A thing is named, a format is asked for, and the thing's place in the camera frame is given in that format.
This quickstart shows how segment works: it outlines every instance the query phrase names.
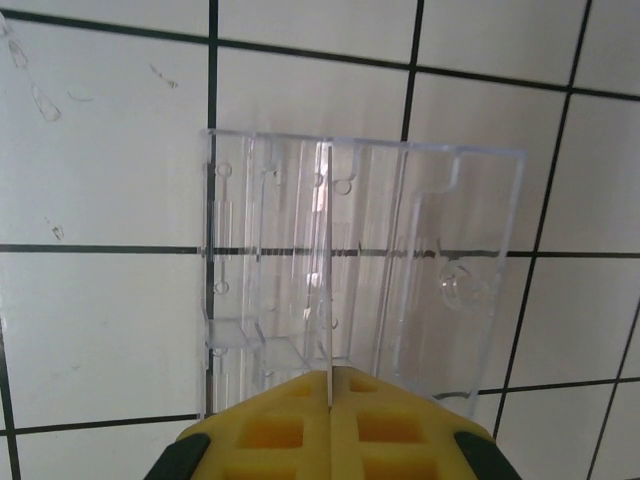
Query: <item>white tile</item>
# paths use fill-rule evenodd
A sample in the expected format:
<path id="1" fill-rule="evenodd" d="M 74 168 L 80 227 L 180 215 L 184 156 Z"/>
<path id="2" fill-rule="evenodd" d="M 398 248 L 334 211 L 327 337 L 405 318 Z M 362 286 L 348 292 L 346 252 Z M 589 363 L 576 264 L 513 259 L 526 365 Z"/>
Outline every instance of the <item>white tile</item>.
<path id="1" fill-rule="evenodd" d="M 640 251 L 640 104 L 574 96 L 541 249 Z"/>
<path id="2" fill-rule="evenodd" d="M 529 88 L 418 75 L 410 140 L 527 152 L 514 250 L 531 250 L 562 112 L 563 95 Z"/>
<path id="3" fill-rule="evenodd" d="M 28 67 L 4 39 L 0 242 L 199 245 L 207 47 L 11 25 Z"/>
<path id="4" fill-rule="evenodd" d="M 200 263 L 1 254 L 16 426 L 195 413 Z"/>
<path id="5" fill-rule="evenodd" d="M 11 478 L 9 450 L 7 449 L 7 439 L 4 437 L 0 437 L 0 478 Z"/>
<path id="6" fill-rule="evenodd" d="M 638 284 L 640 260 L 539 259 L 511 385 L 614 378 Z"/>
<path id="7" fill-rule="evenodd" d="M 591 480 L 638 478 L 640 476 L 640 383 L 618 386 Z"/>
<path id="8" fill-rule="evenodd" d="M 143 478 L 165 447 L 191 423 L 168 422 L 20 435 L 18 453 L 22 478 Z"/>
<path id="9" fill-rule="evenodd" d="M 498 446 L 526 480 L 584 480 L 611 385 L 507 395 Z"/>
<path id="10" fill-rule="evenodd" d="M 0 0 L 0 7 L 182 33 L 209 33 L 208 0 Z"/>
<path id="11" fill-rule="evenodd" d="M 584 0 L 426 2 L 418 61 L 567 83 Z"/>
<path id="12" fill-rule="evenodd" d="M 499 406 L 500 394 L 479 395 L 475 412 L 471 419 L 483 426 L 489 433 L 493 434 L 493 427 L 496 423 Z"/>
<path id="13" fill-rule="evenodd" d="M 578 64 L 577 86 L 640 93 L 638 18 L 638 2 L 593 2 Z"/>
<path id="14" fill-rule="evenodd" d="M 504 385 L 530 262 L 528 258 L 507 259 L 481 389 L 502 388 Z"/>
<path id="15" fill-rule="evenodd" d="M 220 49 L 218 126 L 400 139 L 405 72 Z"/>
<path id="16" fill-rule="evenodd" d="M 640 325 L 636 324 L 636 329 L 629 345 L 627 358 L 624 361 L 622 378 L 640 377 Z"/>
<path id="17" fill-rule="evenodd" d="M 219 34 L 408 62 L 415 16 L 414 0 L 222 0 Z"/>

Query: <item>grid pattern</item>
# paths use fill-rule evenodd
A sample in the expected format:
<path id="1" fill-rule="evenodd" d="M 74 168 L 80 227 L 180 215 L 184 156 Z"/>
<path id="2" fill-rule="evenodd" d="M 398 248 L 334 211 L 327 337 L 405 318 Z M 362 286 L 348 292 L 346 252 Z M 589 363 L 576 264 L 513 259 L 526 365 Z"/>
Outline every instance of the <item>grid pattern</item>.
<path id="1" fill-rule="evenodd" d="M 571 62 L 570 76 L 567 83 L 549 83 L 538 80 L 520 79 L 509 76 L 501 76 L 497 74 L 477 73 L 474 71 L 466 71 L 464 69 L 456 69 L 450 67 L 430 66 L 421 64 L 420 59 L 420 46 L 421 35 L 423 30 L 423 23 L 425 18 L 425 2 L 424 0 L 418 0 L 415 6 L 415 22 L 413 24 L 413 34 L 411 37 L 411 50 L 409 60 L 407 62 L 396 60 L 382 60 L 374 59 L 365 56 L 355 56 L 344 53 L 332 53 L 328 51 L 317 51 L 312 49 L 304 49 L 299 47 L 272 45 L 266 43 L 259 43 L 246 40 L 238 40 L 231 38 L 221 38 L 218 32 L 219 26 L 219 6 L 216 0 L 211 0 L 209 4 L 209 34 L 198 35 L 193 33 L 176 33 L 165 30 L 157 30 L 151 28 L 141 28 L 124 26 L 115 23 L 103 23 L 98 21 L 83 20 L 76 18 L 68 18 L 63 16 L 40 14 L 33 12 L 26 12 L 14 9 L 2 8 L 1 11 L 4 17 L 9 21 L 27 22 L 37 25 L 52 25 L 69 29 L 81 29 L 91 32 L 108 32 L 117 34 L 120 36 L 129 37 L 141 37 L 148 39 L 159 39 L 169 42 L 177 42 L 183 44 L 197 44 L 208 46 L 208 127 L 216 126 L 216 119 L 219 117 L 220 98 L 217 98 L 217 92 L 219 92 L 218 79 L 220 76 L 219 67 L 219 50 L 224 48 L 232 51 L 246 51 L 254 53 L 266 53 L 275 54 L 283 57 L 292 57 L 295 59 L 304 58 L 309 60 L 321 60 L 328 62 L 336 62 L 340 64 L 359 65 L 365 67 L 376 67 L 384 70 L 398 71 L 406 73 L 406 89 L 404 95 L 404 106 L 402 111 L 402 124 L 400 127 L 400 140 L 411 139 L 411 126 L 412 126 L 412 109 L 415 106 L 416 96 L 416 79 L 420 74 L 428 74 L 430 76 L 442 78 L 442 79 L 460 79 L 466 81 L 482 82 L 483 84 L 495 84 L 501 86 L 511 86 L 532 89 L 535 91 L 556 92 L 563 95 L 563 103 L 561 109 L 560 120 L 557 128 L 557 135 L 553 147 L 553 154 L 551 159 L 551 165 L 548 171 L 546 184 L 544 188 L 544 195 L 542 200 L 542 207 L 539 214 L 539 219 L 536 224 L 535 239 L 532 249 L 526 250 L 513 250 L 510 251 L 508 256 L 513 259 L 522 259 L 527 262 L 526 276 L 524 279 L 524 287 L 521 293 L 521 302 L 517 314 L 517 322 L 515 324 L 515 331 L 512 337 L 510 346 L 510 352 L 508 362 L 506 365 L 506 372 L 504 379 L 500 385 L 484 388 L 480 391 L 482 398 L 494 398 L 499 399 L 497 405 L 497 414 L 495 415 L 495 422 L 493 423 L 494 436 L 497 437 L 500 442 L 503 436 L 503 426 L 505 424 L 505 414 L 509 407 L 511 398 L 516 398 L 515 394 L 525 394 L 528 392 L 544 392 L 544 391 L 567 391 L 572 390 L 575 392 L 586 391 L 587 388 L 603 389 L 604 397 L 606 397 L 606 408 L 603 416 L 598 420 L 599 428 L 597 433 L 597 439 L 590 455 L 590 461 L 588 465 L 588 472 L 586 474 L 587 480 L 596 480 L 594 472 L 596 469 L 596 460 L 599 451 L 602 448 L 603 442 L 606 439 L 607 425 L 609 422 L 610 414 L 614 409 L 615 400 L 618 392 L 625 386 L 631 385 L 636 382 L 640 382 L 640 376 L 626 374 L 625 361 L 633 348 L 633 334 L 636 329 L 638 315 L 640 311 L 640 300 L 636 302 L 635 310 L 632 314 L 632 318 L 628 319 L 626 325 L 629 328 L 624 332 L 624 345 L 622 347 L 622 354 L 617 364 L 616 373 L 614 376 L 607 378 L 594 378 L 594 379 L 582 379 L 576 381 L 559 381 L 552 383 L 536 383 L 536 384 L 514 384 L 512 378 L 514 377 L 515 364 L 517 354 L 520 348 L 521 337 L 523 336 L 524 327 L 527 323 L 526 317 L 530 305 L 530 298 L 532 292 L 535 289 L 536 275 L 541 268 L 542 262 L 555 262 L 559 259 L 576 259 L 585 261 L 633 261 L 640 259 L 640 252 L 637 249 L 621 249 L 620 251 L 606 249 L 595 249 L 594 251 L 563 251 L 558 249 L 554 250 L 541 250 L 541 245 L 545 245 L 543 239 L 543 228 L 545 227 L 545 220 L 548 217 L 550 205 L 552 203 L 552 193 L 554 188 L 557 187 L 556 172 L 558 170 L 559 159 L 561 157 L 563 140 L 565 138 L 565 132 L 567 130 L 568 118 L 570 112 L 574 108 L 576 98 L 587 99 L 601 99 L 607 101 L 623 101 L 628 102 L 629 105 L 637 104 L 640 101 L 640 94 L 633 92 L 620 92 L 610 91 L 607 89 L 599 88 L 586 88 L 583 83 L 577 84 L 576 79 L 579 77 L 580 61 L 583 55 L 585 37 L 588 32 L 590 24 L 590 17 L 592 10 L 594 9 L 594 3 L 592 0 L 586 1 L 583 5 L 583 10 L 580 12 L 580 26 L 579 33 L 575 39 L 575 47 L 573 59 Z M 207 226 L 207 230 L 210 231 L 211 225 Z M 140 245 L 84 245 L 84 244 L 29 244 L 29 243 L 5 243 L 0 244 L 0 252 L 2 253 L 70 253 L 70 254 L 149 254 L 149 255 L 187 255 L 195 256 L 199 255 L 199 247 L 197 246 L 140 246 Z M 213 298 L 207 299 L 207 308 L 213 308 Z M 3 340 L 2 332 L 0 332 L 0 396 L 2 399 L 3 413 L 4 413 L 4 429 L 0 431 L 0 435 L 6 438 L 9 460 L 11 467 L 11 474 L 14 479 L 23 478 L 21 475 L 20 454 L 19 454 L 19 439 L 24 435 L 43 434 L 60 431 L 70 430 L 85 430 L 96 429 L 104 427 L 116 427 L 126 425 L 141 425 L 141 424 L 155 424 L 166 422 L 180 422 L 191 421 L 196 418 L 194 413 L 182 413 L 178 415 L 163 415 L 153 417 L 138 417 L 138 418 L 122 418 L 115 420 L 99 420 L 89 422 L 73 422 L 73 423 L 60 423 L 55 425 L 35 425 L 35 426 L 16 426 L 14 417 L 14 404 L 12 403 L 11 385 L 9 369 L 7 368 L 7 355 L 5 353 L 5 340 Z M 631 476 L 637 477 L 640 471 L 634 472 Z"/>

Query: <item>yellow foam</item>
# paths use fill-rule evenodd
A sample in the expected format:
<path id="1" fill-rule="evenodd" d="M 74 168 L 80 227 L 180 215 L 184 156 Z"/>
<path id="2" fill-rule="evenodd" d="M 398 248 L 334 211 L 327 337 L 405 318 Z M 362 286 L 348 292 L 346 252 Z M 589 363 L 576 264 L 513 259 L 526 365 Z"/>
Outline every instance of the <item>yellow foam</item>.
<path id="1" fill-rule="evenodd" d="M 453 434 L 491 436 L 358 370 L 311 372 L 185 430 L 211 438 L 192 480 L 475 480 Z"/>

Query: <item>transparent plastic tray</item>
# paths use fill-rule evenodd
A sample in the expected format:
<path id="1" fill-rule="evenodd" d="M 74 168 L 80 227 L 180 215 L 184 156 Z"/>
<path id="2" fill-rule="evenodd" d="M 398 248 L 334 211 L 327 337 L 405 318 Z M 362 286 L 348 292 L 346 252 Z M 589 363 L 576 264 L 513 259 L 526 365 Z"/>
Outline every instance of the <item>transparent plastic tray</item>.
<path id="1" fill-rule="evenodd" d="M 470 415 L 524 154 L 212 130 L 205 414 L 328 356 Z"/>

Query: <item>clear plastic part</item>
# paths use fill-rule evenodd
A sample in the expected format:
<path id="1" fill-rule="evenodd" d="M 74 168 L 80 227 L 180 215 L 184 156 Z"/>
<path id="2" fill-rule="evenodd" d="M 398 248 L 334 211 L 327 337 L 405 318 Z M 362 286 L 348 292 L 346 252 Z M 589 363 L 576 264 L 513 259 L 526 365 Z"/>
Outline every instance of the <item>clear plastic part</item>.
<path id="1" fill-rule="evenodd" d="M 203 413 L 331 358 L 471 415 L 523 152 L 209 141 Z"/>

